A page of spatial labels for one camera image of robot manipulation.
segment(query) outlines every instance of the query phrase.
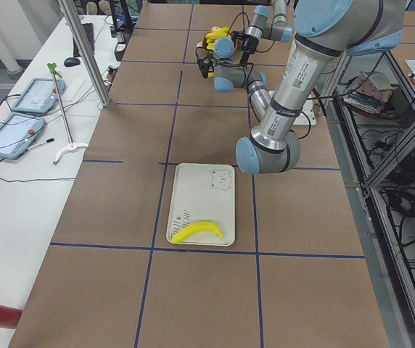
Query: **gray robot arm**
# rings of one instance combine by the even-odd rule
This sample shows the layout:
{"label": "gray robot arm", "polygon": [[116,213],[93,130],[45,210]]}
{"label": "gray robot arm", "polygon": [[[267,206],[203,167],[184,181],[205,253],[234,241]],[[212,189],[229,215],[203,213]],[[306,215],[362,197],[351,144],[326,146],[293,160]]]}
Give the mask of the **gray robot arm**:
{"label": "gray robot arm", "polygon": [[274,95],[268,95],[264,80],[247,82],[261,122],[249,137],[238,140],[237,162],[244,173],[278,173],[297,163],[300,147],[290,130],[328,61],[344,50],[363,55],[396,47],[402,35],[404,4],[404,0],[298,2],[293,49]]}

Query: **robotic arm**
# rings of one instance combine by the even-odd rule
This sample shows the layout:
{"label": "robotic arm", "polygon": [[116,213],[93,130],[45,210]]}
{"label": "robotic arm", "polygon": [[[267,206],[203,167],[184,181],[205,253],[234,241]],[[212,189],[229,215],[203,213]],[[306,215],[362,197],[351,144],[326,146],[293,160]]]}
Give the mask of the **robotic arm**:
{"label": "robotic arm", "polygon": [[[291,127],[327,63],[344,51],[355,56],[396,47],[403,32],[405,3],[404,0],[299,0],[295,9],[296,34],[292,51],[274,95],[269,96],[265,77],[249,70],[245,70],[249,78],[242,72],[242,83],[230,85],[247,89],[252,107],[260,118],[260,124],[251,130],[250,136],[237,142],[237,162],[244,173],[279,173],[296,165],[300,146]],[[275,11],[279,10],[278,18],[286,21],[284,1],[273,1],[273,5]],[[256,7],[246,30],[249,37],[242,45],[244,56],[254,53],[255,39],[276,40],[276,29],[282,30],[285,26],[274,28],[274,23],[269,27],[267,17],[266,7]],[[220,79],[217,83],[215,80],[215,85],[223,86],[216,90],[227,91],[225,85],[231,82],[226,77],[229,72],[219,71],[218,74],[214,68],[214,75],[215,79]]]}

